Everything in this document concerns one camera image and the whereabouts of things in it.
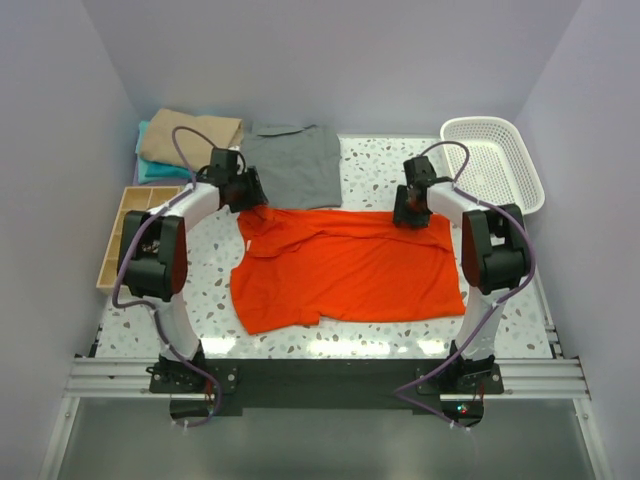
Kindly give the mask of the orange t-shirt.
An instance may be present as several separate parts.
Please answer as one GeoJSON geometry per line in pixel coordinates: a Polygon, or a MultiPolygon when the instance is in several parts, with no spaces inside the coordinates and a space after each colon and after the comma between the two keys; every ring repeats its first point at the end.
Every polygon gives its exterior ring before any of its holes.
{"type": "Polygon", "coordinates": [[[245,243],[231,299],[251,335],[323,317],[385,323],[465,312],[449,221],[397,227],[389,212],[257,207],[237,219],[245,243]]]}

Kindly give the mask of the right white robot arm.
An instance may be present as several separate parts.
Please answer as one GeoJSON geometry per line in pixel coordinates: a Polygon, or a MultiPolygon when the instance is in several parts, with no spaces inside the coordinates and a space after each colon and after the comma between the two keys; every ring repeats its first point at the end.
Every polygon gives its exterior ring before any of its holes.
{"type": "Polygon", "coordinates": [[[531,242],[520,208],[494,206],[461,191],[437,175],[428,157],[403,163],[406,183],[397,188],[393,223],[426,228],[437,214],[461,229],[461,265],[469,286],[466,312],[442,365],[415,386],[439,393],[472,393],[492,376],[495,338],[508,300],[531,282],[531,242]]]}

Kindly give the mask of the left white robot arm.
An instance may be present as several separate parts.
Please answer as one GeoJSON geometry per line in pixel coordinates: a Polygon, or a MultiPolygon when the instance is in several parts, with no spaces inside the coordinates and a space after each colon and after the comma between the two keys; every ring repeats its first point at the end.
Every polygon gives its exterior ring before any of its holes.
{"type": "Polygon", "coordinates": [[[224,207],[237,213],[267,203],[257,169],[242,153],[214,148],[209,163],[178,194],[158,207],[125,214],[111,302],[117,309],[142,306],[150,313],[160,344],[159,359],[149,369],[154,383],[203,392],[210,400],[222,392],[207,371],[183,298],[187,233],[224,207]]]}

